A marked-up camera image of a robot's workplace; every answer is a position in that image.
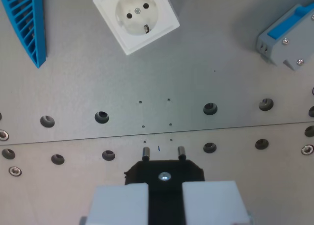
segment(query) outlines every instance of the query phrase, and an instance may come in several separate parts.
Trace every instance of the small hole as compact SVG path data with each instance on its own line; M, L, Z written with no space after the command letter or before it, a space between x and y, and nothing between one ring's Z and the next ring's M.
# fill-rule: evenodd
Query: small hole
M115 155L115 153L114 153L113 151L111 151L111 150L105 150L105 151L103 152L103 154L102 154L102 157L103 157L103 159L106 160L106 161L111 161L111 160L113 160L113 159L116 157L116 155Z
M261 111L269 111L274 106L274 101L272 99L263 99L260 104L259 108Z
M51 157L51 161L56 165L62 165L65 160L62 155L56 154Z
M99 111L95 114L95 120L100 124L105 124L109 121L109 116L103 111Z
M211 116L213 114L215 114L218 110L218 107L215 103L207 103L204 108L203 108L203 112L208 115L208 116Z
M307 127L304 131L305 136L314 137L314 125Z
M55 124L54 119L51 116L43 116L40 118L40 123L46 128L51 128Z
M3 149L2 156L8 160L12 160L15 158L15 152L11 149Z
M266 139L259 139L256 143L255 143L255 147L258 150L264 150L268 147L269 142Z

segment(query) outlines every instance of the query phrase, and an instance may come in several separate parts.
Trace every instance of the metal screw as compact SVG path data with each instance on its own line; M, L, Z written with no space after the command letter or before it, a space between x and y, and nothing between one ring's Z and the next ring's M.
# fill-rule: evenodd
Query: metal screw
M15 177L18 177L22 174L22 170L18 167L10 167L9 169L9 173L12 175L12 176L15 176Z
M140 13L141 13L141 10L140 10L139 8L136 8L136 9L134 10L134 12L135 12L136 14L140 14Z
M287 45L287 44L289 44L289 40L288 40L288 38L285 38L285 39L283 40L283 45Z
M6 141L8 139L9 139L9 134L4 130L0 130L0 141Z
M304 64L304 60L303 59L299 59L296 64L298 64L299 66L302 66Z
M304 155L310 155L313 153L313 146L312 145L305 145L303 148L302 148L302 154Z
M158 178L161 181L168 181L171 179L171 174L169 174L168 172L162 172L158 175Z

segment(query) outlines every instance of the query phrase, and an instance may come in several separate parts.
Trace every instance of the hole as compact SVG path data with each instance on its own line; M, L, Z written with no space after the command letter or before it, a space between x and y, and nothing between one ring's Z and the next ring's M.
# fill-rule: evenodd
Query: hole
M51 116L43 116L40 118L40 123L46 128L51 128L55 124L54 119Z
M103 111L99 111L95 114L95 120L100 124L105 124L109 121L109 116Z
M264 150L268 147L269 142L266 139L259 139L256 143L255 143L255 147L258 150Z
M62 155L56 154L51 157L51 161L56 165L62 165L64 163L64 157Z
M207 103L204 108L203 108L203 112L208 115L208 116L211 116L213 114L215 114L218 110L218 107L215 103Z
M115 153L111 150L105 150L102 156L103 156L103 159L106 161L111 161L116 157Z
M314 117L314 106L309 109L309 116Z
M274 106L274 101L272 99L263 99L260 104L259 108L262 111L269 111Z
M314 125L307 127L304 131L305 136L314 137Z
M215 143L206 143L203 146L203 150L206 153L213 153L213 152L215 152L217 150L217 146L216 146Z
M2 156L5 159L12 160L15 158L15 152L11 149L3 149L2 150Z

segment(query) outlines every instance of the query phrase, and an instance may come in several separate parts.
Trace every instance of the metal surface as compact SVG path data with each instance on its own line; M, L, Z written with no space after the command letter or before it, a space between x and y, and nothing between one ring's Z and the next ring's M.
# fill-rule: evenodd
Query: metal surface
M184 146L187 158L204 170L206 181L235 180L258 225L309 225L314 154L304 156L301 148L314 143L304 135L313 124L12 145L14 160L0 155L0 224L82 225L96 187L124 185L124 172L141 160L146 145L151 160L177 159L177 147ZM257 150L261 138L269 147ZM217 144L212 154L203 151L208 142ZM103 160L104 150L113 151L116 158ZM56 153L64 156L64 164L51 162ZM20 177L8 173L12 165L22 169Z
M22 174L22 171L21 171L20 168L13 166L13 167L9 168L9 173L12 176L18 177L18 176L20 176Z
M0 5L0 128L10 134L0 145L312 121L313 58L294 72L267 64L255 43L313 0L170 1L181 26L125 56L92 0L44 0L39 70ZM275 106L262 112L265 98ZM206 116L210 102L218 111ZM94 120L99 111L108 123Z
M168 172L162 172L158 175L158 178L161 181L168 181L171 179L171 174L169 174Z
M302 154L304 155L310 155L313 153L313 146L312 145L306 145L302 148Z

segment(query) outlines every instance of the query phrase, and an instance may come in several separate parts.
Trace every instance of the power socket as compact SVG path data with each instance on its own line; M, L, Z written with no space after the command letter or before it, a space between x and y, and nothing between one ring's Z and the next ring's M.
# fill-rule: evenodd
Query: power socket
M169 0L93 0L129 55L180 26Z

